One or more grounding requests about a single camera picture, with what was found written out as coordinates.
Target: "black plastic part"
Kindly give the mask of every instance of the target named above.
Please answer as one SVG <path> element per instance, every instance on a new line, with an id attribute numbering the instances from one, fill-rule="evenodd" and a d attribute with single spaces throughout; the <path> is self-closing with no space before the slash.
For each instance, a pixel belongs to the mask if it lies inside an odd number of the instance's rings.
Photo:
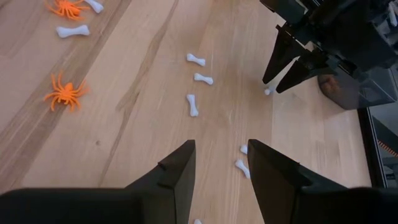
<path id="1" fill-rule="evenodd" d="M 292 24 L 300 22 L 304 16 L 305 8 L 296 0 L 260 0 L 260 2 Z"/>
<path id="2" fill-rule="evenodd" d="M 195 185 L 189 140 L 125 189 L 22 189 L 0 196 L 0 223 L 187 224 Z"/>
<path id="3" fill-rule="evenodd" d="M 398 66 L 398 28 L 387 19 L 391 0 L 260 1 L 286 20 L 283 27 L 277 27 L 277 41 L 262 79 L 265 84 L 300 56 L 277 92 L 317 75 L 336 75 L 335 80 L 344 83 L 325 85 L 322 93 L 346 110 L 397 101 L 396 93 L 389 91 L 390 83 L 374 82 L 379 77 L 388 79 L 388 71 Z M 304 15 L 296 17 L 303 8 Z M 302 47 L 309 41 L 315 45 L 315 52 Z M 333 64 L 313 63 L 319 55 Z M 367 83 L 356 77 L 360 73 L 368 76 Z"/>
<path id="4" fill-rule="evenodd" d="M 274 51 L 268 63 L 262 81 L 267 84 L 274 79 L 295 57 L 305 54 L 308 50 L 303 48 L 293 37 L 281 27 L 276 38 Z"/>
<path id="5" fill-rule="evenodd" d="M 372 116 L 372 120 L 377 140 L 388 146 L 392 152 L 398 154 L 398 136 L 374 116 Z"/>
<path id="6" fill-rule="evenodd" d="M 265 223 L 398 222 L 398 190 L 347 189 L 254 139 L 248 161 Z"/>
<path id="7" fill-rule="evenodd" d="M 358 118 L 372 186 L 386 188 L 387 181 L 382 168 L 381 157 L 377 146 L 376 130 L 369 108 L 359 109 Z"/>

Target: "orange object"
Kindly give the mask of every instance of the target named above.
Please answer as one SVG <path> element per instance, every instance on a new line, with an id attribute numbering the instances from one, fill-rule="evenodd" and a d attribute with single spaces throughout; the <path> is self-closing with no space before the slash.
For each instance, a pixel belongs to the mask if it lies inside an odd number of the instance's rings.
<path id="1" fill-rule="evenodd" d="M 81 90 L 83 89 L 86 80 L 83 80 L 82 83 L 80 84 L 79 88 L 77 90 L 73 90 L 73 84 L 72 83 L 67 83 L 65 87 L 61 86 L 61 76 L 62 72 L 60 72 L 58 76 L 58 86 L 55 84 L 55 76 L 51 74 L 51 79 L 52 79 L 52 86 L 55 90 L 55 92 L 50 93 L 44 97 L 44 100 L 53 97 L 54 99 L 51 102 L 51 110 L 54 111 L 55 107 L 55 102 L 58 100 L 58 103 L 61 103 L 61 101 L 65 101 L 65 105 L 70 104 L 70 111 L 73 111 L 75 108 L 75 104 L 77 107 L 80 109 L 80 103 L 77 100 L 78 97 L 81 97 L 83 94 L 85 94 L 88 89 Z"/>
<path id="2" fill-rule="evenodd" d="M 321 88 L 323 91 L 325 91 L 327 94 L 331 93 L 331 85 L 329 83 L 324 83 Z"/>
<path id="3" fill-rule="evenodd" d="M 377 143 L 379 143 L 379 146 L 381 146 L 384 150 L 387 152 L 391 153 L 394 157 L 398 157 L 398 153 L 396 153 L 394 150 L 392 150 L 390 147 L 388 147 L 386 144 L 384 144 L 382 141 L 377 140 Z"/>
<path id="4" fill-rule="evenodd" d="M 77 4 L 82 3 L 84 0 L 79 0 L 77 2 L 70 2 L 68 0 L 55 0 L 54 4 L 58 7 L 58 10 L 54 9 L 45 0 L 45 6 L 55 14 L 59 16 L 67 16 L 69 19 L 81 20 L 80 11 L 84 9 L 90 9 L 89 7 L 79 7 Z"/>

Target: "orange plastic spider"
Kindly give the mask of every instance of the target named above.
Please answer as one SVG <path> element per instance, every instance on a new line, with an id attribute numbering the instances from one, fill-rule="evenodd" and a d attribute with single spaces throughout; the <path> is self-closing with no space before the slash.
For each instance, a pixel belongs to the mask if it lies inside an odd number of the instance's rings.
<path id="1" fill-rule="evenodd" d="M 82 17 L 79 17 L 80 11 L 84 9 L 90 9 L 89 7 L 79 7 L 77 4 L 82 3 L 84 0 L 79 0 L 77 2 L 69 2 L 68 0 L 55 0 L 54 4 L 58 7 L 58 10 L 51 7 L 47 0 L 45 0 L 45 5 L 48 9 L 59 16 L 67 16 L 69 19 L 73 20 L 81 20 Z"/>
<path id="2" fill-rule="evenodd" d="M 52 79 L 52 86 L 55 90 L 55 92 L 50 93 L 44 97 L 44 100 L 54 96 L 54 99 L 51 102 L 51 110 L 54 111 L 55 107 L 55 102 L 58 100 L 58 103 L 61 103 L 61 101 L 65 101 L 65 105 L 70 104 L 70 111 L 73 111 L 75 108 L 75 104 L 77 107 L 80 109 L 80 103 L 77 100 L 78 97 L 81 97 L 83 94 L 85 94 L 88 89 L 81 90 L 84 85 L 86 80 L 83 80 L 82 83 L 80 84 L 79 88 L 77 90 L 73 90 L 73 84 L 72 83 L 67 83 L 65 87 L 61 86 L 61 76 L 62 72 L 60 72 L 58 76 L 58 86 L 55 84 L 55 76 L 51 74 L 51 79 Z"/>

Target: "wooden surface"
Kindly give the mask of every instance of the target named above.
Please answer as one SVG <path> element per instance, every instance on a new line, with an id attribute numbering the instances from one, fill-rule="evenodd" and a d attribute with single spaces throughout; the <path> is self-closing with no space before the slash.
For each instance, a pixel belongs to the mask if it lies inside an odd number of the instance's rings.
<path id="1" fill-rule="evenodd" d="M 234 167 L 249 138 L 345 186 L 370 185 L 356 111 L 325 98 L 314 79 L 263 93 L 282 21 L 258 0 L 99 2 L 103 13 L 75 24 L 41 0 L 0 1 L 0 191 L 123 187 L 187 139 L 197 143 L 191 218 L 203 223 L 262 223 L 251 183 Z M 89 37 L 56 35 L 83 23 Z M 206 67 L 187 63 L 188 52 Z M 64 83 L 87 80 L 80 111 L 43 102 L 60 70 Z M 195 72 L 215 84 L 194 82 Z"/>

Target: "white small object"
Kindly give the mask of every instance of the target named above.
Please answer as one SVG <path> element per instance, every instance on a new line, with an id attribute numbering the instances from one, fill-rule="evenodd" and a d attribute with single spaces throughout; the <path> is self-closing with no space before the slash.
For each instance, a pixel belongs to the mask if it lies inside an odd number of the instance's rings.
<path id="1" fill-rule="evenodd" d="M 205 82 L 205 83 L 207 83 L 209 85 L 212 85 L 213 82 L 214 82 L 213 78 L 200 75 L 199 73 L 195 73 L 194 76 L 193 76 L 193 79 L 195 81 L 203 81 L 203 82 Z"/>
<path id="2" fill-rule="evenodd" d="M 187 100 L 189 102 L 189 105 L 191 107 L 191 117 L 196 117 L 199 115 L 199 111 L 197 110 L 197 106 L 195 104 L 195 95 L 193 94 L 188 94 L 187 95 Z"/>
<path id="3" fill-rule="evenodd" d="M 392 4 L 390 4 L 394 10 L 394 12 L 396 13 L 396 15 L 398 15 L 398 6 L 397 6 L 397 0 L 391 2 Z"/>
<path id="4" fill-rule="evenodd" d="M 248 146 L 247 145 L 242 145 L 241 146 L 241 152 L 243 152 L 243 154 L 248 154 Z"/>
<path id="5" fill-rule="evenodd" d="M 76 28 L 65 28 L 65 27 L 57 27 L 58 35 L 61 38 L 66 38 L 71 35 L 89 35 L 90 31 L 88 30 L 87 25 L 82 25 Z"/>
<path id="6" fill-rule="evenodd" d="M 85 0 L 85 2 L 87 2 L 96 13 L 100 13 L 102 10 L 104 10 L 104 6 L 95 0 Z"/>
<path id="7" fill-rule="evenodd" d="M 266 90 L 264 90 L 264 93 L 269 96 L 271 95 L 271 93 L 275 92 L 276 88 L 274 86 L 270 86 L 268 88 L 266 88 Z"/>
<path id="8" fill-rule="evenodd" d="M 239 169 L 241 169 L 244 172 L 244 175 L 246 176 L 247 179 L 250 179 L 250 171 L 249 169 L 244 165 L 243 161 L 241 159 L 238 159 L 235 162 L 235 166 Z"/>
<path id="9" fill-rule="evenodd" d="M 390 23 L 391 23 L 391 25 L 396 27 L 398 25 L 398 21 L 397 21 L 397 18 L 396 18 L 396 13 L 394 12 L 393 2 L 390 2 L 388 4 L 388 10 L 389 10 L 388 15 L 390 17 Z"/>
<path id="10" fill-rule="evenodd" d="M 206 60 L 203 58 L 197 58 L 193 54 L 187 54 L 187 61 L 195 62 L 198 65 L 204 67 L 206 65 Z"/>

